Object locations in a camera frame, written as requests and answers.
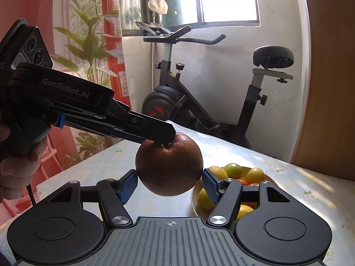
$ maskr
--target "brown wooden door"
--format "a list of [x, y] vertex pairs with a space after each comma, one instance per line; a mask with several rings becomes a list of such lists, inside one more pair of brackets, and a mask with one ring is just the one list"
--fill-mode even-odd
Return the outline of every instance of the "brown wooden door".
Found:
[[308, 100], [292, 164], [355, 181], [355, 0], [307, 0]]

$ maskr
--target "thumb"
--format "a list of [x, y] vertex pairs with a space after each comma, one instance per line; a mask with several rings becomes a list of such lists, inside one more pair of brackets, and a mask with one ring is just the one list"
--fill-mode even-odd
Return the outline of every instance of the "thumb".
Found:
[[10, 136], [10, 127], [0, 122], [0, 142], [5, 141]]

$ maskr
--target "bowl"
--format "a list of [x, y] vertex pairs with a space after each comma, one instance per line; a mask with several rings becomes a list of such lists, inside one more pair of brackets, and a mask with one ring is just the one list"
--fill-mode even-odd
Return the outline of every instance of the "bowl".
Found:
[[[241, 179], [244, 179], [246, 174], [249, 172], [249, 170], [251, 168], [249, 167], [243, 167], [243, 172], [242, 172], [242, 176], [240, 177]], [[277, 185], [275, 183], [275, 181], [273, 179], [271, 179], [268, 175], [265, 174], [265, 180], [268, 180], [272, 183], [274, 183], [275, 185]], [[201, 182], [201, 179], [198, 180], [197, 184], [195, 185], [195, 187], [193, 188], [192, 190], [192, 193], [191, 193], [191, 202], [192, 202], [192, 208], [196, 214], [196, 216], [200, 216], [202, 218], [202, 220], [205, 222], [207, 220], [207, 218], [210, 216], [210, 214], [212, 213], [213, 210], [210, 210], [210, 211], [206, 211], [206, 210], [203, 210], [201, 209], [200, 207], [198, 207], [197, 205], [197, 198], [198, 198], [198, 195], [202, 189], [202, 182]], [[248, 205], [250, 207], [252, 207], [253, 209], [255, 209], [256, 207], [256, 203], [242, 203], [244, 205]]]

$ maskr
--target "exercise bike handlebar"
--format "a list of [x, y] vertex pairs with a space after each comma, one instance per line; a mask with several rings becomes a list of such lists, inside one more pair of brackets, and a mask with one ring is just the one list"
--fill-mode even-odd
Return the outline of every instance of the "exercise bike handlebar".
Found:
[[185, 35], [186, 33], [191, 31], [191, 26], [186, 25], [176, 32], [173, 32], [170, 35], [159, 35], [159, 36], [145, 36], [143, 38], [143, 41], [145, 42], [153, 42], [153, 43], [171, 43], [171, 42], [176, 42], [178, 38], [180, 38], [182, 35]]
[[195, 38], [180, 37], [177, 39], [177, 41], [178, 42], [199, 43], [199, 44], [205, 44], [205, 45], [215, 45], [215, 44], [221, 42], [225, 38], [226, 38], [226, 35], [221, 34], [214, 40], [201, 40], [201, 39], [195, 39]]

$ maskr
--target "bowl of fruit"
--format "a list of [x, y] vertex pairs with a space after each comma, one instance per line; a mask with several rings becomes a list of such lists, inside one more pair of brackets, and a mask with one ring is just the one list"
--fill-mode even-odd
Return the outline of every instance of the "bowl of fruit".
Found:
[[[236, 163], [229, 163], [224, 167], [211, 166], [209, 169], [221, 180], [233, 178], [241, 181], [243, 185], [258, 186], [259, 182], [262, 180], [268, 180], [276, 184], [275, 181], [268, 175], [265, 175], [260, 168], [249, 168]], [[215, 208], [215, 205], [210, 201], [205, 189], [202, 187], [201, 179], [192, 190], [191, 201], [195, 214], [206, 221]], [[237, 215], [237, 220], [246, 213], [255, 210], [255, 207], [256, 203], [242, 203]]]

